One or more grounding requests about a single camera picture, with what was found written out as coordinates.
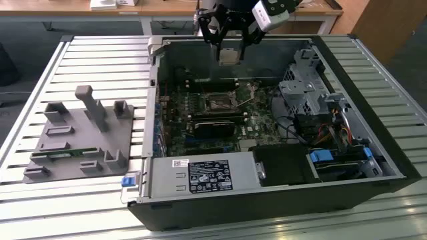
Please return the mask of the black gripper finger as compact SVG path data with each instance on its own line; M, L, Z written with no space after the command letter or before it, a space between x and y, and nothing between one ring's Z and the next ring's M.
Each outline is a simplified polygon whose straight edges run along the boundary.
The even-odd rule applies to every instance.
M251 45L258 45L266 36L266 32L262 31L256 20L251 23L248 20L242 20L240 23L242 41L239 44L239 60L244 60L246 48Z
M230 9L215 6L213 9L197 8L196 21L204 42L211 45L215 60L220 60L221 43L231 29Z

